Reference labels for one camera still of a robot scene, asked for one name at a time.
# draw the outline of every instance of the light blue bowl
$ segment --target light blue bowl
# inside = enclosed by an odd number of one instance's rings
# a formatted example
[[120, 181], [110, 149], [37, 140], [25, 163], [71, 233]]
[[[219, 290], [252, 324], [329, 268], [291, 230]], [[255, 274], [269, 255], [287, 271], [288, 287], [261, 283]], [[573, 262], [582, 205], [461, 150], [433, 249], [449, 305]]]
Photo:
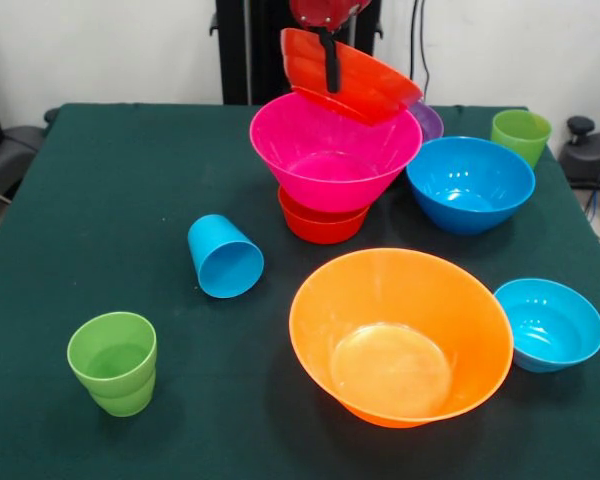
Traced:
[[540, 278], [505, 283], [495, 293], [513, 330], [513, 362], [535, 373], [555, 372], [600, 349], [600, 315], [575, 290]]
[[461, 235], [482, 233], [504, 222], [536, 186], [533, 170], [518, 154], [469, 137], [425, 143], [407, 166], [407, 176], [429, 218]]

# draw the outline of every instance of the pink bowl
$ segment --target pink bowl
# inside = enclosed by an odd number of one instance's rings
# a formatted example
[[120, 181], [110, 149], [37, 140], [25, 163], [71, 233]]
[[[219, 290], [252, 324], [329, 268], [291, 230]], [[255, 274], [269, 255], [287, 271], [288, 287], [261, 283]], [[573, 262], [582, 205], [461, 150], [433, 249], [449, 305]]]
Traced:
[[382, 195], [418, 153], [422, 131], [407, 110], [368, 126], [290, 93], [256, 114], [251, 143], [296, 202], [350, 212]]

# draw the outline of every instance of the table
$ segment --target table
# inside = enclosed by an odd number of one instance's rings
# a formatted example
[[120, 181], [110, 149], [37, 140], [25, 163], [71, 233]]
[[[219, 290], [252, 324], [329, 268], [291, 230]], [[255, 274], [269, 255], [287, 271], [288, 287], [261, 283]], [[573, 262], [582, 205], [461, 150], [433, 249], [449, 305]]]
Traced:
[[[488, 137], [500, 109], [446, 107], [447, 134]], [[489, 288], [564, 282], [600, 311], [600, 246], [545, 152], [537, 190], [477, 237], [433, 226], [404, 183], [351, 241], [321, 247], [284, 225], [252, 151], [251, 107], [68, 105], [0, 230], [0, 478], [600, 479], [600, 352], [556, 374], [512, 368], [482, 407], [411, 430], [367, 425], [291, 350], [288, 310], [316, 267], [399, 246], [447, 258]], [[197, 288], [186, 233], [223, 213], [263, 250], [248, 293]], [[103, 312], [149, 318], [158, 380], [140, 415], [106, 415], [66, 345]]]

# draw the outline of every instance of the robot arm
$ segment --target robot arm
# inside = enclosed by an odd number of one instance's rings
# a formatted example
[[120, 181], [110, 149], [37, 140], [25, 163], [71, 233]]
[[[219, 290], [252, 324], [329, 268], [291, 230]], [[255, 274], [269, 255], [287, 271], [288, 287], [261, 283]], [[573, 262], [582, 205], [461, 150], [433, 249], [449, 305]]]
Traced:
[[291, 11], [304, 28], [324, 28], [333, 33], [369, 3], [371, 0], [291, 0]]
[[314, 28], [320, 35], [326, 57], [327, 90], [340, 91], [340, 63], [333, 33], [352, 15], [360, 13], [371, 0], [291, 0], [293, 16], [304, 28]]

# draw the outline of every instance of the blue cup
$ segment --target blue cup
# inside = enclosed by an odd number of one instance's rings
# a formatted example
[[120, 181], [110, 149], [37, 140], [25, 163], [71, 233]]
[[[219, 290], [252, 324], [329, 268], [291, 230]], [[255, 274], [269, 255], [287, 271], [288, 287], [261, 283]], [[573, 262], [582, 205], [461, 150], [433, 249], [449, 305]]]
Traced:
[[262, 252], [222, 215], [200, 217], [187, 239], [200, 288], [212, 297], [236, 297], [262, 275]]

